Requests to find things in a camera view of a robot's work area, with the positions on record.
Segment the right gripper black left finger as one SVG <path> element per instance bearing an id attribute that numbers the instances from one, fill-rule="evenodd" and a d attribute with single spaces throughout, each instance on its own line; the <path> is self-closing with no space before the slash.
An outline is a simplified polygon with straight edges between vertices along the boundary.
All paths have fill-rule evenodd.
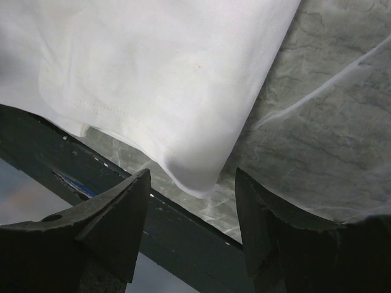
<path id="1" fill-rule="evenodd" d="M 150 171 L 38 222 L 1 227 L 2 292 L 124 292 L 132 282 Z"/>

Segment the white floral t shirt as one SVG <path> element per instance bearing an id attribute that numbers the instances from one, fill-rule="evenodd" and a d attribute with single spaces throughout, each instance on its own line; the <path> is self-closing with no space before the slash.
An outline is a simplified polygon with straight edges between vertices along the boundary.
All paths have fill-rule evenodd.
<path id="1" fill-rule="evenodd" d="M 298 1 L 2 1 L 1 104 L 142 151 L 209 196 Z"/>

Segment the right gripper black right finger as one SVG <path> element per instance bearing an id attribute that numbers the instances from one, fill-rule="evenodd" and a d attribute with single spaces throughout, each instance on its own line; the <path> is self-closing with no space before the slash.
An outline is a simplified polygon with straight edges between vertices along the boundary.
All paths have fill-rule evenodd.
<path id="1" fill-rule="evenodd" d="M 257 292 L 389 292 L 390 217 L 342 224 L 275 195 L 244 170 L 236 209 Z"/>

